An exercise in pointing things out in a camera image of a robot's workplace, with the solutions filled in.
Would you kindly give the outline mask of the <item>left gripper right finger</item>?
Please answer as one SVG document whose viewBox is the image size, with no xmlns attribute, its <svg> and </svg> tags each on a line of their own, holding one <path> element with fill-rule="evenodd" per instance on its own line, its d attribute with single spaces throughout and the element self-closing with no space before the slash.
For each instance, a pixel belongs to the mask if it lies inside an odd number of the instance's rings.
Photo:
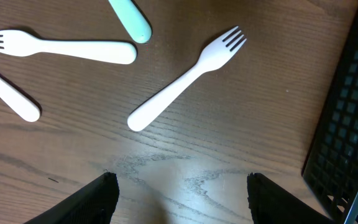
<svg viewBox="0 0 358 224">
<path fill-rule="evenodd" d="M 249 208 L 255 224 L 332 224 L 261 173 L 247 176 Z"/>
</svg>

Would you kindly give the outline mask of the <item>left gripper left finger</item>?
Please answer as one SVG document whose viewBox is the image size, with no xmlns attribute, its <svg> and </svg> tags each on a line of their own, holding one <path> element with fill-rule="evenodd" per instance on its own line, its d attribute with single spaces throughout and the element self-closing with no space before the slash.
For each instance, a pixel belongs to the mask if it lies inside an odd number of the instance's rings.
<svg viewBox="0 0 358 224">
<path fill-rule="evenodd" d="M 105 172 L 25 224 L 109 224 L 119 199 L 117 175 Z"/>
</svg>

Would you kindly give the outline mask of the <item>white plastic fork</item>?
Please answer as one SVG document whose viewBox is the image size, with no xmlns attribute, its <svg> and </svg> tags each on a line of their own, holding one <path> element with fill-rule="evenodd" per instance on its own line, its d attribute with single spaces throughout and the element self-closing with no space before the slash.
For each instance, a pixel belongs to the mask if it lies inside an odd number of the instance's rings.
<svg viewBox="0 0 358 224">
<path fill-rule="evenodd" d="M 193 67 L 129 115 L 127 119 L 128 127 L 133 131 L 145 129 L 202 74 L 218 70 L 224 66 L 246 41 L 247 39 L 238 26 L 217 37 L 201 51 L 200 57 Z"/>
</svg>

